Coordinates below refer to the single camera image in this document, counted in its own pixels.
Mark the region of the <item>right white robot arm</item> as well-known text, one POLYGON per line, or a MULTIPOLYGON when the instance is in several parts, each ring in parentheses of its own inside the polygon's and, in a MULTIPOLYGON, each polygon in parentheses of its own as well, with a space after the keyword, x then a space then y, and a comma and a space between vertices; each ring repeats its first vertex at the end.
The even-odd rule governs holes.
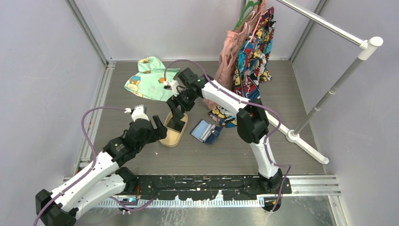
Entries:
POLYGON ((269 145, 269 120, 265 107, 260 99, 247 99, 224 88, 207 74, 198 76, 190 68, 178 74, 181 88, 176 80, 164 79, 164 89, 171 90, 173 95, 167 100, 172 113, 172 123, 178 127, 183 125, 184 114, 190 111, 197 98, 211 100, 234 114, 239 137, 248 143, 254 153, 260 185, 266 193, 280 189, 286 181, 281 165, 275 163, 269 145))

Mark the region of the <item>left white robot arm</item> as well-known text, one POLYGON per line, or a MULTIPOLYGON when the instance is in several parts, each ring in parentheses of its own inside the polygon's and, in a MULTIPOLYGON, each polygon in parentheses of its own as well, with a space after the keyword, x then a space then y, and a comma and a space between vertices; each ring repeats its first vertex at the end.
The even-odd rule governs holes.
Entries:
POLYGON ((149 143, 164 139, 167 128, 157 115, 153 120, 141 114, 133 117, 123 135, 108 142, 92 163, 67 182, 36 194, 38 219, 46 226, 73 226, 88 210, 120 193, 132 194, 137 177, 124 164, 149 143))

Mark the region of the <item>beige oval tray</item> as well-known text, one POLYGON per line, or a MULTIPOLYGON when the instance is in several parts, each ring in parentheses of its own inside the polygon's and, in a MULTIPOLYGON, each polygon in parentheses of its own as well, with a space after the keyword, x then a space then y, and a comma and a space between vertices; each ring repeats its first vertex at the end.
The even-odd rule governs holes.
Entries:
POLYGON ((167 128, 167 136, 164 139, 159 140, 159 142, 167 147, 173 148, 176 147, 186 129, 188 122, 188 115, 184 113, 184 117, 179 121, 182 125, 175 125, 172 117, 172 113, 169 113, 163 123, 167 128))

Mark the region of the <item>navy blue card holder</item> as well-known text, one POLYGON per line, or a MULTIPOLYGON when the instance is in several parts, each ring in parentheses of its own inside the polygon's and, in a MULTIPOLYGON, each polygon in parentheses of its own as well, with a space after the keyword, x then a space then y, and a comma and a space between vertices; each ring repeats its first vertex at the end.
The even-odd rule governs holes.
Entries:
POLYGON ((190 135, 201 143, 210 145, 219 137, 222 129, 221 126, 216 126, 206 122, 205 120, 200 120, 190 131, 190 135))

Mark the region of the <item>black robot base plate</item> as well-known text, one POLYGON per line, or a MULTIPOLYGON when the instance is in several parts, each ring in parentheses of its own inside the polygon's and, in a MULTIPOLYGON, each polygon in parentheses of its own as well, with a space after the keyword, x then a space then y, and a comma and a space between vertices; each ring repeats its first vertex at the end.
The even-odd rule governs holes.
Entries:
POLYGON ((277 195, 279 186, 266 188, 258 175, 137 175, 120 195, 158 200, 255 200, 258 195, 277 195))

